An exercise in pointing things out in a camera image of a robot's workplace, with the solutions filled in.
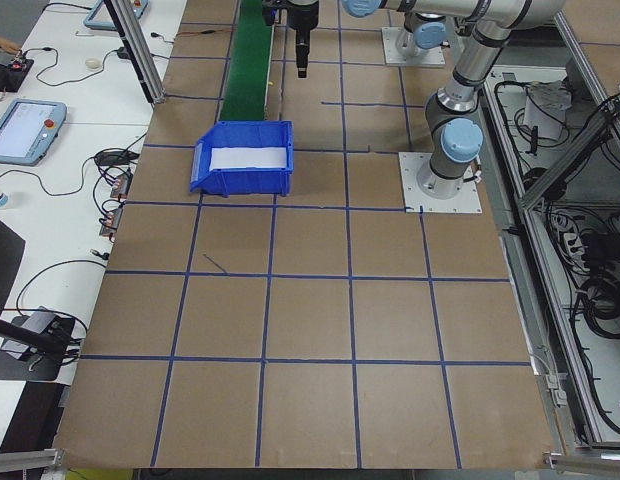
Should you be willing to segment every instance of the hand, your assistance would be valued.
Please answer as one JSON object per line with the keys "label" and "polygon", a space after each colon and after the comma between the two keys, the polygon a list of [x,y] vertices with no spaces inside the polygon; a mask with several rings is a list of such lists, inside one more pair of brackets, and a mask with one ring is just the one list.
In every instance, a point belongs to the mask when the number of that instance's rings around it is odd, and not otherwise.
{"label": "hand", "polygon": [[0,37],[0,49],[10,55],[16,55],[21,50],[21,45],[14,43],[7,38]]}
{"label": "hand", "polygon": [[21,45],[14,43],[7,38],[0,38],[0,49],[10,55],[16,55],[21,50]]}

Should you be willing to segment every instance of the white paper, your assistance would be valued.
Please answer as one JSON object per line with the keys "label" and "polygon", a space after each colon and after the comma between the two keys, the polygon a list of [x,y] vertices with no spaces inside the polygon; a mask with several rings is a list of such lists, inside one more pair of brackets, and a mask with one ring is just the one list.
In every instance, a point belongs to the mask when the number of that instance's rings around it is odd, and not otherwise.
{"label": "white paper", "polygon": [[228,168],[286,168],[284,147],[227,147],[213,148],[210,170]]}

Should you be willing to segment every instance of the tablet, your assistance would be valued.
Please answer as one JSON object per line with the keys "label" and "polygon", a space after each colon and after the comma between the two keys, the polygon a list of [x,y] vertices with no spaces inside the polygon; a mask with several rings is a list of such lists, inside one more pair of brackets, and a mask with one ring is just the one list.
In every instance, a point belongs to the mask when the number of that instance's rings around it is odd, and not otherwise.
{"label": "tablet", "polygon": [[0,119],[0,163],[34,165],[52,145],[66,118],[63,103],[13,100]]}
{"label": "tablet", "polygon": [[[132,4],[132,10],[134,11],[134,15],[138,18],[141,18],[143,12],[148,6],[148,0],[130,0]],[[117,28],[112,23],[112,18],[110,17],[110,12],[103,4],[103,0],[99,0],[90,13],[83,21],[83,24],[91,28],[93,30],[116,30]]]}

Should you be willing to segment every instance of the black stand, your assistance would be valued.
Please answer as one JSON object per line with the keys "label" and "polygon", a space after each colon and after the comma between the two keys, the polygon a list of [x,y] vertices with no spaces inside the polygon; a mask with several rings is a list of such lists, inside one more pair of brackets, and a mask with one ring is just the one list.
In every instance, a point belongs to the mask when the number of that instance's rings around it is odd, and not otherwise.
{"label": "black stand", "polygon": [[21,328],[27,317],[16,317],[12,323],[0,320],[0,336],[9,336],[12,340],[32,346],[45,354],[30,354],[25,359],[18,360],[6,352],[0,352],[0,380],[30,380],[39,382],[53,381],[59,375],[64,354],[72,339],[74,319],[55,316],[50,324],[54,323],[56,334],[34,333]]}

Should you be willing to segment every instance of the grid square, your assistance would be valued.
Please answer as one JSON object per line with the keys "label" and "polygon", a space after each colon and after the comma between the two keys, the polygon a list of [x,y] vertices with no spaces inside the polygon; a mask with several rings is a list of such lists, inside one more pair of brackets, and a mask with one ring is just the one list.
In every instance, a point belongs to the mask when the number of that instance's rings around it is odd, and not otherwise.
{"label": "grid square", "polygon": [[[339,31],[327,28],[319,28],[312,31],[312,41],[309,60],[311,62],[338,62],[339,61]],[[286,46],[288,60],[294,59],[295,51],[295,32],[288,32],[288,45]],[[315,78],[314,69],[316,64],[311,64],[308,71],[312,78]]]}
{"label": "grid square", "polygon": [[321,28],[339,28],[339,0],[321,0],[319,2],[319,26]]}
{"label": "grid square", "polygon": [[292,188],[279,205],[345,206],[343,154],[295,152]]}
{"label": "grid square", "polygon": [[278,209],[273,271],[347,275],[345,212]]}
{"label": "grid square", "polygon": [[[292,62],[286,62],[285,69],[286,80],[283,88],[283,102],[285,104],[298,108],[299,103],[319,107],[323,105],[323,102],[341,102],[341,89],[339,88],[341,70],[339,65],[312,63],[308,67],[308,75],[312,77],[311,79],[298,78],[297,67]],[[308,80],[312,82],[311,86],[308,85]]]}
{"label": "grid square", "polygon": [[193,147],[214,124],[216,100],[168,97],[154,108],[147,144]]}
{"label": "grid square", "polygon": [[426,275],[421,226],[415,215],[354,211],[350,222],[354,275]]}
{"label": "grid square", "polygon": [[197,207],[126,205],[110,270],[185,272]]}
{"label": "grid square", "polygon": [[225,66],[224,59],[173,58],[163,79],[166,93],[216,99]]}
{"label": "grid square", "polygon": [[342,30],[341,54],[344,63],[385,65],[381,30]]}
{"label": "grid square", "polygon": [[[289,76],[286,74],[284,88]],[[294,125],[295,149],[343,150],[343,118],[340,105],[321,105],[306,102],[303,98],[286,101],[284,98],[281,118],[292,121]]]}
{"label": "grid square", "polygon": [[542,468],[552,437],[530,367],[449,367],[448,382],[464,468]]}
{"label": "grid square", "polygon": [[606,93],[617,93],[620,84],[620,45],[583,45],[582,48]]}
{"label": "grid square", "polygon": [[268,94],[266,97],[266,120],[279,120],[283,101],[283,62],[270,64]]}
{"label": "grid square", "polygon": [[350,365],[268,364],[261,466],[357,466]]}
{"label": "grid square", "polygon": [[348,188],[351,207],[404,208],[395,154],[348,154]]}
{"label": "grid square", "polygon": [[344,65],[343,84],[347,103],[403,105],[396,67]]}
{"label": "grid square", "polygon": [[145,147],[134,172],[129,201],[199,203],[190,193],[193,150]]}
{"label": "grid square", "polygon": [[[390,26],[390,17],[388,15],[389,10],[379,9],[372,15],[357,18],[346,12],[343,7],[339,7],[341,9],[341,28],[343,29],[354,28],[357,30],[379,30],[381,27]],[[381,44],[381,41],[379,42],[379,48],[383,49],[383,44]]]}
{"label": "grid square", "polygon": [[402,152],[408,145],[403,107],[346,105],[346,145],[363,152]]}
{"label": "grid square", "polygon": [[530,360],[509,283],[438,282],[435,294],[447,360]]}
{"label": "grid square", "polygon": [[193,272],[267,273],[272,209],[204,207]]}
{"label": "grid square", "polygon": [[268,358],[351,359],[347,280],[275,278]]}
{"label": "grid square", "polygon": [[183,282],[181,275],[106,275],[81,352],[170,355]]}
{"label": "grid square", "polygon": [[454,62],[449,49],[443,50],[444,68],[411,68],[403,70],[406,103],[412,107],[424,107],[437,90],[450,81]]}
{"label": "grid square", "polygon": [[64,467],[150,465],[167,370],[168,362],[81,360],[54,439]]}
{"label": "grid square", "polygon": [[274,25],[274,36],[272,38],[272,52],[270,53],[270,58],[275,61],[275,64],[280,63],[277,62],[277,60],[284,60],[285,58],[284,50],[287,49],[285,40],[287,30],[288,27],[285,24]]}
{"label": "grid square", "polygon": [[259,364],[176,363],[156,467],[254,464],[258,392]]}
{"label": "grid square", "polygon": [[190,277],[177,353],[261,357],[265,298],[265,278]]}
{"label": "grid square", "polygon": [[427,282],[355,281],[357,358],[439,360]]}
{"label": "grid square", "polygon": [[230,27],[213,24],[181,25],[180,32],[201,32],[202,30],[220,30],[212,35],[183,35],[174,39],[171,59],[175,57],[213,57],[226,58],[232,33]]}
{"label": "grid square", "polygon": [[232,23],[239,0],[190,0],[181,17],[182,23]]}
{"label": "grid square", "polygon": [[432,152],[432,134],[426,121],[426,111],[423,108],[409,108],[408,119],[410,120],[410,141],[412,152]]}
{"label": "grid square", "polygon": [[359,365],[357,385],[364,468],[456,467],[441,367]]}
{"label": "grid square", "polygon": [[424,222],[433,276],[508,278],[496,228],[485,213],[425,214]]}
{"label": "grid square", "polygon": [[620,45],[620,0],[570,0],[563,13],[579,42]]}
{"label": "grid square", "polygon": [[251,195],[203,195],[205,205],[273,205],[274,195],[271,194],[251,194]]}

